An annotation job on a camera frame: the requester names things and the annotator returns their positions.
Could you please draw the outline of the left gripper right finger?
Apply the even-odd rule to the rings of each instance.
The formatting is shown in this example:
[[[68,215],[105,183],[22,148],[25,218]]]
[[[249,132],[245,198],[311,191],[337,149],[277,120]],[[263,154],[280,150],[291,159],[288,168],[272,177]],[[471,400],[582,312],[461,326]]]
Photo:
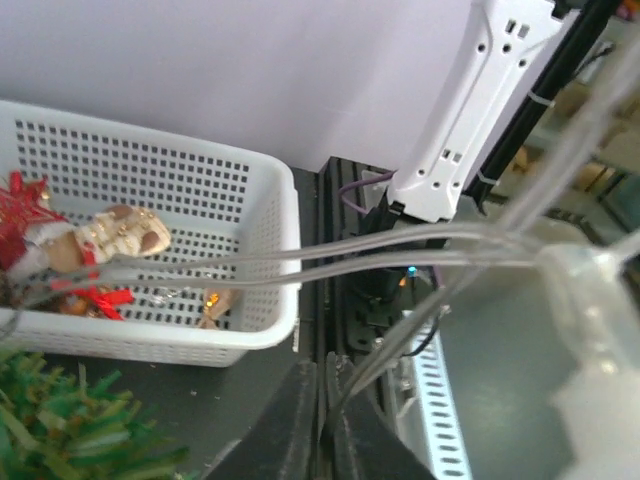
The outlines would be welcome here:
[[[354,371],[350,359],[330,352],[325,360],[327,415],[322,428],[323,459],[331,479],[432,479],[434,475],[401,442],[362,391],[340,406]]]

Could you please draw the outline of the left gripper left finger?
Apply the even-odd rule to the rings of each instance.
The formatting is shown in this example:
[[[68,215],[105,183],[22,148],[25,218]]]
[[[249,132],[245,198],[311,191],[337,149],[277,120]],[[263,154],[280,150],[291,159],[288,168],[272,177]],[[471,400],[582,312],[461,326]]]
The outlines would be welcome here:
[[[250,431],[206,474],[208,479],[306,479],[316,419],[317,366],[294,365]]]

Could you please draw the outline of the small green christmas tree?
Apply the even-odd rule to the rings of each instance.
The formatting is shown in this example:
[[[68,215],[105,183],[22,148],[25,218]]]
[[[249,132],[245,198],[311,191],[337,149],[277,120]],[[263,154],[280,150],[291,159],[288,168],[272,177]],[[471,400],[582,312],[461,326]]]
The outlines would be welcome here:
[[[91,383],[80,365],[50,368],[41,353],[1,353],[4,479],[197,479],[189,456],[157,427],[119,371]]]

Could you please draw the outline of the white plastic basket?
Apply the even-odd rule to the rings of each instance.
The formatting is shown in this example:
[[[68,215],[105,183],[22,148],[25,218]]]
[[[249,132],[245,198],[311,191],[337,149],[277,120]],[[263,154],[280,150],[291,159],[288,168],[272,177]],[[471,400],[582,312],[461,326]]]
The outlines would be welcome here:
[[[296,326],[297,191],[280,160],[1,105],[1,344],[227,367]]]

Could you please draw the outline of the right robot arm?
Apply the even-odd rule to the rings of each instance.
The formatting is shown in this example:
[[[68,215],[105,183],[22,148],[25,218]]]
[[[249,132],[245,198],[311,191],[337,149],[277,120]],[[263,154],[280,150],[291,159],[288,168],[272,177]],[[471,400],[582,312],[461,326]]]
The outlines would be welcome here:
[[[552,1],[474,1],[444,91],[361,233],[402,217],[451,220],[463,187],[514,89],[562,22]]]

